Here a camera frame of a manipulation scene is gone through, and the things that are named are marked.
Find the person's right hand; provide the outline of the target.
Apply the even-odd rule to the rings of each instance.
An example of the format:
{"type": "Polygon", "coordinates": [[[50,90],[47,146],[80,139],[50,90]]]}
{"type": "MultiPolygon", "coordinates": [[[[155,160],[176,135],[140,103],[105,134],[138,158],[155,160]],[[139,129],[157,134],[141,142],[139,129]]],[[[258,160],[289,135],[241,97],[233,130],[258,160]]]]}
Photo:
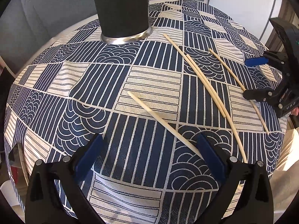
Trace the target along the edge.
{"type": "Polygon", "coordinates": [[[298,116],[298,114],[299,114],[299,107],[296,107],[291,111],[291,115],[293,116],[298,116]]]}

